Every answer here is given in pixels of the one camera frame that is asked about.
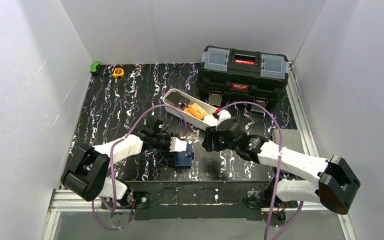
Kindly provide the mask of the blue leather card holder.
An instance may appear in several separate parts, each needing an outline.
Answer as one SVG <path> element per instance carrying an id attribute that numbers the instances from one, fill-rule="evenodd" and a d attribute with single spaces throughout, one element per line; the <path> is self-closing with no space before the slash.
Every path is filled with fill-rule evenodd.
<path id="1" fill-rule="evenodd" d="M 193 145 L 186 144 L 184 151 L 176 152 L 174 155 L 174 168 L 175 169 L 190 169 L 194 159 Z"/>

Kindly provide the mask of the white oblong plastic tray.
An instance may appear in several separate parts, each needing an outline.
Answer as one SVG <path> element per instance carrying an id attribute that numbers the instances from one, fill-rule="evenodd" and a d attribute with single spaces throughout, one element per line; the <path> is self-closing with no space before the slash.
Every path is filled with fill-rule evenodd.
<path id="1" fill-rule="evenodd" d="M 208 115 L 203 119 L 203 120 L 199 120 L 195 117 L 193 117 L 192 115 L 184 112 L 184 109 L 180 108 L 180 107 L 175 107 L 173 105 L 172 102 L 170 102 L 169 100 L 167 100 L 167 96 L 171 93 L 171 92 L 179 92 L 181 95 L 183 95 L 185 98 L 189 99 L 190 100 L 190 103 L 189 105 L 192 105 L 193 103 L 197 103 L 199 104 L 204 110 L 207 111 Z M 179 89 L 176 89 L 176 88 L 172 88 L 170 89 L 163 97 L 163 103 L 166 104 L 166 105 L 169 105 L 169 106 L 172 106 L 173 108 L 175 108 L 175 110 L 173 108 L 170 108 L 170 107 L 165 107 L 166 111 L 180 119 L 183 119 L 185 118 L 186 121 L 191 124 L 191 125 L 194 125 L 196 126 L 197 128 L 199 129 L 202 129 L 202 130 L 205 130 L 207 127 L 214 127 L 217 125 L 218 121 L 214 118 L 213 116 L 213 113 L 216 111 L 216 107 L 214 106 L 211 106 L 191 95 L 188 95 L 186 94 L 185 92 L 182 92 L 180 91 Z"/>

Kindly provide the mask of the orange card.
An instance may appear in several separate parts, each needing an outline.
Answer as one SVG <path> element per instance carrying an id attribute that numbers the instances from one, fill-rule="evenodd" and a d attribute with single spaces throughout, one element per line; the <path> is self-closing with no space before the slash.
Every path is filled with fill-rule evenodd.
<path id="1" fill-rule="evenodd" d="M 202 121 L 208 115 L 208 112 L 198 103 L 188 105 L 183 111 L 200 121 Z"/>

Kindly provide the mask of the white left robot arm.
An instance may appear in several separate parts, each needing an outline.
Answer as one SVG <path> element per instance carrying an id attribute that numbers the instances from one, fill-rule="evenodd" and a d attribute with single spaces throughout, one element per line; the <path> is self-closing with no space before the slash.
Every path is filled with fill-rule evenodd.
<path id="1" fill-rule="evenodd" d="M 112 142 L 79 145 L 65 165 L 61 184 L 87 202 L 96 198 L 122 200 L 129 188 L 116 180 L 115 163 L 150 149 L 170 152 L 174 135 L 163 130 L 162 124 L 157 119 Z"/>

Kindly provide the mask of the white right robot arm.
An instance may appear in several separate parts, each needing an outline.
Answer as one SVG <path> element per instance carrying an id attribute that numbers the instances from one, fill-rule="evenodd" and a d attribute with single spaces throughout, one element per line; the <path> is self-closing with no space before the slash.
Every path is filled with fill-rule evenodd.
<path id="1" fill-rule="evenodd" d="M 232 119 L 207 127 L 202 147 L 207 152 L 229 149 L 243 160 L 277 167 L 299 177 L 271 183 L 268 191 L 275 192 L 275 200 L 281 202 L 318 203 L 336 214 L 346 215 L 361 186 L 343 157 L 334 155 L 327 159 L 280 147 L 263 136 L 247 134 Z"/>

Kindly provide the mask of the black card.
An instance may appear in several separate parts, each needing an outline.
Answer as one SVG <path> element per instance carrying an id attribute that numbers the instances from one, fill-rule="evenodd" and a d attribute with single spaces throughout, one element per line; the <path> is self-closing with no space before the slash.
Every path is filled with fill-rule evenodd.
<path id="1" fill-rule="evenodd" d="M 181 109 L 185 109 L 191 102 L 177 91 L 171 92 L 166 99 L 173 103 L 175 107 Z"/>

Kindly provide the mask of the black marbled table mat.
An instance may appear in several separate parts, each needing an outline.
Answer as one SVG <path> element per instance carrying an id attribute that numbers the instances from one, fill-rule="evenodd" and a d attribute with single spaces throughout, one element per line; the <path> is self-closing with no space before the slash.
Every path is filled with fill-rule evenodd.
<path id="1" fill-rule="evenodd" d="M 105 144 L 125 135 L 141 114 L 159 106 L 170 89 L 198 96 L 197 63 L 126 64 L 125 75 L 114 78 L 116 65 L 102 65 L 91 77 L 80 109 L 68 158 L 80 144 Z M 171 159 L 155 150 L 118 162 L 115 176 L 124 181 L 270 181 L 274 168 L 241 159 L 230 150 L 208 153 L 202 147 L 204 132 L 190 125 L 187 139 L 193 144 L 190 168 L 174 167 Z"/>

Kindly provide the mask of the black plastic toolbox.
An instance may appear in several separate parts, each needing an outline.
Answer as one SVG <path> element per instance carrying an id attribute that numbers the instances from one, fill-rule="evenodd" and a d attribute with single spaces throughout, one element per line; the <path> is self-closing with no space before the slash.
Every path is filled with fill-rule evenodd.
<path id="1" fill-rule="evenodd" d="M 283 98 L 288 79 L 289 61 L 283 54 L 208 45 L 196 88 L 213 106 L 247 101 L 271 111 Z"/>

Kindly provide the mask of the grey pad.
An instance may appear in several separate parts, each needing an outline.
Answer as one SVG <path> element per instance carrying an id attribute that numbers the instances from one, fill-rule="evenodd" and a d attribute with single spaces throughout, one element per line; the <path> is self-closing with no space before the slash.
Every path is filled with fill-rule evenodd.
<path id="1" fill-rule="evenodd" d="M 302 143 L 302 138 L 299 130 L 297 129 L 286 129 L 281 128 L 280 132 L 282 133 L 283 146 L 293 150 L 295 152 L 304 154 L 304 148 Z M 275 128 L 269 135 L 270 140 L 276 144 L 280 143 L 280 132 Z"/>

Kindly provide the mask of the yellow tape measure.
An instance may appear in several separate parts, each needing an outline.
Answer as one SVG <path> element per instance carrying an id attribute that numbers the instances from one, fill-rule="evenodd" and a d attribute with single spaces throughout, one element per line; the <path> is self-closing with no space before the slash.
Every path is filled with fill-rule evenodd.
<path id="1" fill-rule="evenodd" d="M 116 79 L 122 78 L 124 75 L 125 75 L 125 71 L 121 67 L 115 68 L 112 73 L 112 76 Z"/>

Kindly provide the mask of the green small object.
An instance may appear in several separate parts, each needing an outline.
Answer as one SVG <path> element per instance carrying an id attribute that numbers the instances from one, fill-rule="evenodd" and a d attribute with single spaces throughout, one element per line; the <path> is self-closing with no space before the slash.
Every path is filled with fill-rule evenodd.
<path id="1" fill-rule="evenodd" d="M 100 62 L 93 62 L 89 71 L 92 74 L 97 74 L 99 72 L 100 65 L 101 65 Z"/>

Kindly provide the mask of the aluminium frame rail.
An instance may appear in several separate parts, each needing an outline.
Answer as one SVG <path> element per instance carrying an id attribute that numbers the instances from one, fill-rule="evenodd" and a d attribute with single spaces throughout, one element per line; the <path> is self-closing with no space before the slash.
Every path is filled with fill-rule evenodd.
<path id="1" fill-rule="evenodd" d="M 311 136 L 307 136 L 308 124 L 304 122 L 303 108 L 297 97 L 298 88 L 296 79 L 290 68 L 290 77 L 283 98 L 272 110 L 273 116 L 283 129 L 299 130 L 304 153 L 318 154 Z M 260 112 L 251 112 L 249 105 L 238 105 L 229 108 L 233 119 L 239 121 L 241 126 L 251 133 L 264 134 L 267 137 L 276 129 L 271 118 Z M 91 203 L 74 197 L 68 190 L 57 190 L 56 197 L 51 201 L 57 212 L 61 212 L 59 228 L 55 238 L 75 239 L 74 236 L 83 236 L 81 232 L 63 233 L 69 225 L 62 225 L 63 220 L 68 221 L 67 212 L 89 212 L 89 215 L 80 220 L 91 222 L 91 233 L 85 233 L 85 239 L 104 239 L 106 236 L 118 236 L 122 239 L 263 239 L 265 223 L 258 209 L 251 209 L 243 202 L 247 191 L 262 190 L 271 181 L 260 180 L 204 180 L 204 181 L 139 181 L 126 180 L 134 190 L 150 193 L 150 206 L 148 209 L 137 211 L 134 223 L 122 231 L 106 230 L 99 226 L 92 216 Z M 283 233 L 278 240 L 340 240 L 354 238 L 354 233 L 346 230 L 349 222 L 346 216 L 335 215 L 321 205 L 307 202 L 301 210 L 297 220 Z M 145 232 L 142 228 L 151 228 L 154 232 Z"/>

